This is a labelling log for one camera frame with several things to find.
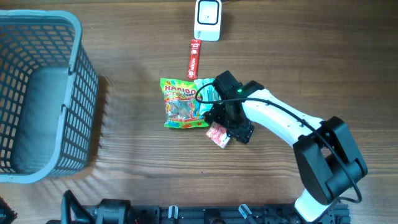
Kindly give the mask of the small red snack packet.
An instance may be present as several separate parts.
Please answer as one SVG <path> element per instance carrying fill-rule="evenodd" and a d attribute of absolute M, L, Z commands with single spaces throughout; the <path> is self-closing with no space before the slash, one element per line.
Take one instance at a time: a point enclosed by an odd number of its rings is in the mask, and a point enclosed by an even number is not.
<path fill-rule="evenodd" d="M 227 129 L 216 122 L 211 124 L 206 136 L 222 149 L 227 146 L 231 139 L 227 134 Z"/>

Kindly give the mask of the teal tissue packet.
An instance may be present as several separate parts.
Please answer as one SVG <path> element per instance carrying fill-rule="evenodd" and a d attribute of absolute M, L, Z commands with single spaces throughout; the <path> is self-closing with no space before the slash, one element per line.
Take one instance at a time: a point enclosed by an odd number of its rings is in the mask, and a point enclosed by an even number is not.
<path fill-rule="evenodd" d="M 194 84 L 196 85 L 197 89 L 201 88 L 203 85 L 208 83 L 213 83 L 214 78 L 205 78 L 205 79 L 196 79 Z M 201 90 L 200 95 L 203 101 L 218 101 L 220 100 L 220 96 L 218 92 L 212 85 L 208 85 Z M 205 112 L 211 110 L 212 104 L 198 104 L 198 112 L 200 115 L 203 115 Z"/>

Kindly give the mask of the green Haribo gummy bag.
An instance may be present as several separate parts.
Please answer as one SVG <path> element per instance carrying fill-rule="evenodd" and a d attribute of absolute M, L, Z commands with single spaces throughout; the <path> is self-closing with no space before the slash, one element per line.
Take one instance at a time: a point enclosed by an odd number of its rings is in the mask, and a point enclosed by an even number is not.
<path fill-rule="evenodd" d="M 208 127 L 200 113 L 201 104 L 195 98 L 197 86 L 193 82 L 161 78 L 160 87 L 164 96 L 166 128 Z"/>

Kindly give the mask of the red coffee stick sachet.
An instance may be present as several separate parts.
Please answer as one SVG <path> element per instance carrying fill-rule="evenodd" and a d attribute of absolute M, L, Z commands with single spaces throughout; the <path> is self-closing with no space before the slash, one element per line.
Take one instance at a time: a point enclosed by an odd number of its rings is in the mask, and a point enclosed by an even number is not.
<path fill-rule="evenodd" d="M 190 80 L 197 79 L 198 60 L 200 56 L 201 40 L 192 39 L 190 43 L 190 61 L 188 65 L 187 78 Z"/>

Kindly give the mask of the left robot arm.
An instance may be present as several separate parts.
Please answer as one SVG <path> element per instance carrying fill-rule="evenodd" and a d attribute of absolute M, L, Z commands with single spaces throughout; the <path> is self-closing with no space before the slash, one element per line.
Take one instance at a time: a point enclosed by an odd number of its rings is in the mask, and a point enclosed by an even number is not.
<path fill-rule="evenodd" d="M 62 197 L 61 218 L 47 224 L 138 224 L 129 200 L 102 199 L 97 205 L 83 206 L 71 190 Z"/>

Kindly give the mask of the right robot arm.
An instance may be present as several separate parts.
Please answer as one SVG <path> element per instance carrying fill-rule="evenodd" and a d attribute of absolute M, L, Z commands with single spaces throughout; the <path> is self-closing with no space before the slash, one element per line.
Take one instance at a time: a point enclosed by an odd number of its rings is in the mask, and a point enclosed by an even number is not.
<path fill-rule="evenodd" d="M 196 99 L 210 104 L 205 121 L 226 128 L 226 134 L 248 143 L 254 124 L 267 128 L 294 151 L 305 187 L 294 202 L 294 210 L 306 223 L 319 221 L 336 202 L 361 203 L 358 182 L 368 174 L 347 124 L 339 117 L 328 120 L 309 116 L 283 103 L 258 82 L 243 85 L 219 78 L 208 84 L 218 94 L 208 100 L 198 89 Z"/>

